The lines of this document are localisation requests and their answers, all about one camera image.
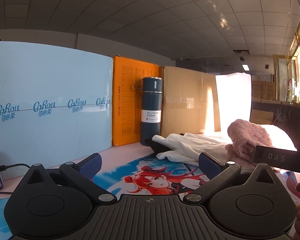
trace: light blue box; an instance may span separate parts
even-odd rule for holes
[[[112,71],[99,54],[0,41],[0,165],[48,168],[111,147]]]

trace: red-haired anime character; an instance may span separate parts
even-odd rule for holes
[[[143,166],[136,174],[125,176],[122,179],[126,183],[133,183],[138,187],[137,190],[130,193],[138,193],[146,189],[151,195],[187,194],[205,184],[202,179],[204,174],[190,175],[196,170],[197,168],[183,175],[171,175],[172,172],[166,172],[165,167],[154,170],[149,166]]]

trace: blue gripper pad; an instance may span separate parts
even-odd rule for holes
[[[213,179],[224,170],[224,165],[220,165],[209,158],[205,153],[199,155],[199,168],[208,177]]]
[[[99,153],[94,153],[77,163],[74,168],[81,175],[91,180],[102,167],[102,158]]]

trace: charging cable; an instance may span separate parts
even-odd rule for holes
[[[5,171],[7,170],[8,168],[12,168],[12,167],[17,167],[17,166],[25,166],[27,168],[30,168],[29,165],[27,164],[24,164],[24,163],[17,163],[17,164],[13,164],[13,165],[0,165],[0,171]],[[12,192],[5,192],[5,191],[0,191],[0,194],[8,194],[8,195],[11,195]]]

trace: ceiling light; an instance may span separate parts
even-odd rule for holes
[[[245,71],[249,71],[250,69],[249,69],[249,67],[248,67],[248,65],[242,65],[243,66],[243,69],[245,70]]]

